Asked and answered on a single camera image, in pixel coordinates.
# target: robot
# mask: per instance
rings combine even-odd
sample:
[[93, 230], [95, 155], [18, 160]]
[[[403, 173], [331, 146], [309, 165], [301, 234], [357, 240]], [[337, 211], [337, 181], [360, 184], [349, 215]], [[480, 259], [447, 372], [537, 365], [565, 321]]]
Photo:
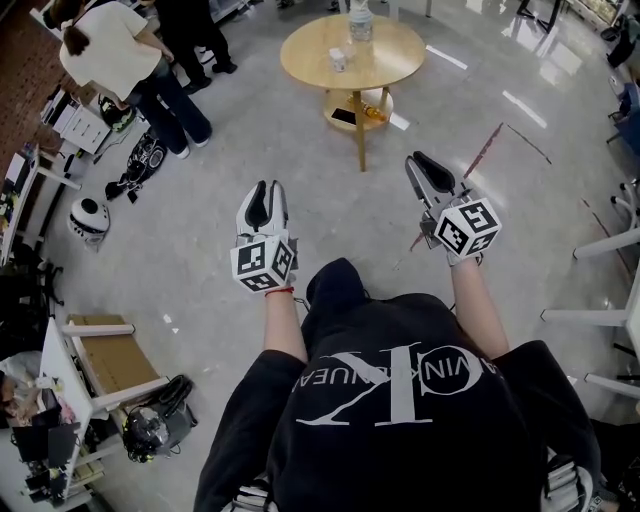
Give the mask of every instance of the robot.
[[285, 288], [297, 268], [297, 240], [287, 229], [289, 214], [282, 185], [260, 181], [246, 195], [236, 215], [236, 246], [231, 249], [233, 278], [251, 293]]
[[486, 198], [421, 151], [405, 160], [411, 186], [424, 206], [420, 229], [430, 249], [444, 244], [459, 259], [478, 256], [493, 243], [502, 224]]
[[91, 198], [77, 199], [71, 205], [67, 226], [87, 246], [97, 247], [109, 230], [109, 210]]
[[[424, 206], [420, 229], [430, 248], [446, 245], [457, 259], [478, 256], [492, 243], [502, 224], [487, 199], [474, 198], [464, 183], [422, 152], [407, 157], [405, 170]], [[236, 243], [231, 249], [233, 278], [251, 293], [287, 287], [297, 268], [297, 240], [291, 238], [282, 185], [260, 181], [245, 196], [236, 215]]]

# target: cardboard box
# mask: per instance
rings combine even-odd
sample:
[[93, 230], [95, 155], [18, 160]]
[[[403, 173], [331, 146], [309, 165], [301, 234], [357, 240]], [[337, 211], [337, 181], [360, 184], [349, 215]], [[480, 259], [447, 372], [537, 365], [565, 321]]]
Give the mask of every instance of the cardboard box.
[[[120, 315], [69, 315], [75, 325], [121, 325]], [[159, 378], [131, 334], [81, 338], [101, 393], [115, 393]]]

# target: smartphone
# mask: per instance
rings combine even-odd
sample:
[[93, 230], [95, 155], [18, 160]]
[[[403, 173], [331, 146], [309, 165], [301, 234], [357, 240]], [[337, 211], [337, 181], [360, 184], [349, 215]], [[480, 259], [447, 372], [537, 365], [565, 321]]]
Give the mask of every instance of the smartphone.
[[344, 110], [343, 108], [337, 108], [331, 114], [333, 119], [337, 119], [338, 121], [342, 121], [344, 123], [349, 123], [355, 126], [356, 124], [356, 115], [354, 112], [349, 112], [348, 110]]

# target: water bottle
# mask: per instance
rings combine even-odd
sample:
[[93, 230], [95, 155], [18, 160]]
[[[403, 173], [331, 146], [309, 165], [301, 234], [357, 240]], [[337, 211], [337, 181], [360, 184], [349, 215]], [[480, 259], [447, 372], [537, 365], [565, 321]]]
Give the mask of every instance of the water bottle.
[[357, 0], [351, 1], [349, 30], [354, 41], [371, 41], [373, 36], [373, 14], [369, 10], [367, 0], [362, 3]]

